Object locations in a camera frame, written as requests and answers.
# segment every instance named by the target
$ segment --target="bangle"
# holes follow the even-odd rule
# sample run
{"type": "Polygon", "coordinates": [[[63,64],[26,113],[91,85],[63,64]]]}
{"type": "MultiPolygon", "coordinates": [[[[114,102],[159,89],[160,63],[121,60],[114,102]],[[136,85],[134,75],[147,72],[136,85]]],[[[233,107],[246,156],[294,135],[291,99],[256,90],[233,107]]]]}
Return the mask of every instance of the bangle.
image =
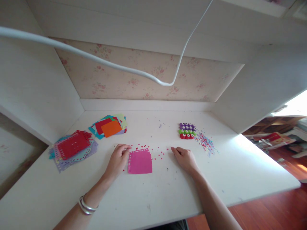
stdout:
{"type": "Polygon", "coordinates": [[[91,215],[93,214],[97,208],[91,208],[90,206],[87,206],[84,202],[84,195],[80,197],[79,201],[78,201],[78,204],[81,208],[81,210],[86,214],[86,215],[91,215]]]}
{"type": "Polygon", "coordinates": [[[87,206],[86,203],[84,202],[84,196],[85,195],[86,195],[86,193],[83,196],[80,197],[82,206],[85,207],[86,209],[90,210],[90,211],[93,211],[93,212],[96,211],[97,208],[99,207],[99,205],[97,206],[97,208],[91,208],[90,206],[87,206]]]}

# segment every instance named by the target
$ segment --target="white cord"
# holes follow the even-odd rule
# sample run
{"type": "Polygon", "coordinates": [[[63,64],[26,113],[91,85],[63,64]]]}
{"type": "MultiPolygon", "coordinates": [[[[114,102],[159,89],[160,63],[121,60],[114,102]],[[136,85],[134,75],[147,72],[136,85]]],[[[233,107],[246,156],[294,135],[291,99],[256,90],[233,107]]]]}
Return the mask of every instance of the white cord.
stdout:
{"type": "Polygon", "coordinates": [[[24,32],[24,31],[21,31],[21,30],[6,28],[6,27],[0,27],[0,36],[10,37],[10,38],[18,38],[18,39],[29,40],[29,41],[34,41],[34,42],[39,42],[39,43],[42,43],[42,44],[50,45],[50,46],[53,46],[53,47],[56,47],[56,48],[59,48],[59,49],[62,49],[62,50],[66,50],[66,51],[69,51],[71,53],[74,53],[74,54],[77,54],[77,55],[80,55],[80,56],[83,56],[85,58],[91,59],[95,62],[106,65],[106,66],[111,67],[113,69],[118,69],[118,70],[126,71],[126,72],[129,72],[129,73],[133,73],[133,74],[137,74],[137,75],[149,78],[150,80],[153,80],[153,81],[155,81],[156,83],[158,83],[162,86],[172,86],[174,84],[175,80],[176,80],[178,70],[179,70],[179,67],[180,67],[180,64],[181,64],[181,60],[182,60],[183,54],[185,52],[185,48],[186,48],[192,34],[196,30],[196,28],[199,25],[199,23],[201,22],[202,18],[205,16],[205,14],[206,14],[207,10],[209,9],[212,2],[213,2],[213,0],[210,1],[209,5],[207,6],[207,8],[204,12],[204,14],[202,15],[202,17],[199,20],[199,22],[197,23],[195,29],[192,31],[191,35],[189,36],[188,40],[186,41],[185,46],[184,46],[182,53],[180,55],[180,58],[179,58],[175,77],[174,77],[174,79],[171,83],[162,82],[158,78],[156,78],[155,76],[153,76],[149,73],[146,73],[144,71],[128,68],[128,67],[118,65],[118,64],[114,64],[112,62],[109,62],[109,61],[106,61],[106,60],[101,59],[99,57],[96,57],[95,55],[89,54],[89,53],[84,52],[82,50],[79,50],[75,47],[72,47],[70,45],[64,44],[62,42],[55,41],[53,39],[50,39],[50,38],[47,38],[47,37],[44,37],[44,36],[24,32]]]}

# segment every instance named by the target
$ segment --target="desk surface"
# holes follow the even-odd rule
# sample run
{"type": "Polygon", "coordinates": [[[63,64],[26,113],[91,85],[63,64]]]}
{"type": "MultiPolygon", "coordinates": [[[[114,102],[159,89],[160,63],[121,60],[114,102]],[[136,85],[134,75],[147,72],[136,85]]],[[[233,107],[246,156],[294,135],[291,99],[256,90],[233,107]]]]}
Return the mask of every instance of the desk surface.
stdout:
{"type": "MultiPolygon", "coordinates": [[[[67,133],[87,130],[99,118],[116,113],[86,111],[67,133]]],[[[300,186],[284,168],[211,112],[123,114],[128,123],[126,134],[96,139],[98,152],[61,174],[48,159],[48,148],[0,200],[1,229],[52,229],[100,178],[119,143],[133,145],[133,150],[149,146],[156,158],[153,173],[128,174],[126,167],[102,199],[88,229],[146,229],[201,213],[193,182],[178,166],[171,146],[194,152],[201,171],[227,206],[300,186]],[[213,141],[215,153],[204,151],[195,140],[180,139],[180,122],[202,129],[213,141]]]]}

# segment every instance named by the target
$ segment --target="pink paper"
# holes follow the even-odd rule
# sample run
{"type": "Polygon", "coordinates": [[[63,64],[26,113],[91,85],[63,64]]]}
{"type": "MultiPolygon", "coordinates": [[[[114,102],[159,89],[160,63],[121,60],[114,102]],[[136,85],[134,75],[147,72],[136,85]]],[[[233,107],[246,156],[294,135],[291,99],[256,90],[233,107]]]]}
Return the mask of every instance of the pink paper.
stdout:
{"type": "Polygon", "coordinates": [[[153,172],[153,163],[148,149],[140,149],[129,154],[128,173],[145,174],[153,172]]]}

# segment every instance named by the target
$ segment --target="purple felt sheet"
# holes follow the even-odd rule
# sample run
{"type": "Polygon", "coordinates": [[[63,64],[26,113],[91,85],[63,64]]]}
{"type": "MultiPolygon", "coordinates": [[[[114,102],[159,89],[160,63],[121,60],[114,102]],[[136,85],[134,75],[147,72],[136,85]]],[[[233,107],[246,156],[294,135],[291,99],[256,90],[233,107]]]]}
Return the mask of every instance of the purple felt sheet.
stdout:
{"type": "MultiPolygon", "coordinates": [[[[91,148],[91,151],[86,155],[85,159],[97,152],[97,146],[98,146],[97,142],[94,141],[92,148],[91,148]]],[[[58,168],[59,173],[66,170],[71,165],[78,163],[78,161],[77,162],[65,162],[63,160],[57,160],[56,158],[54,158],[53,160],[54,160],[56,167],[58,168]]]]}

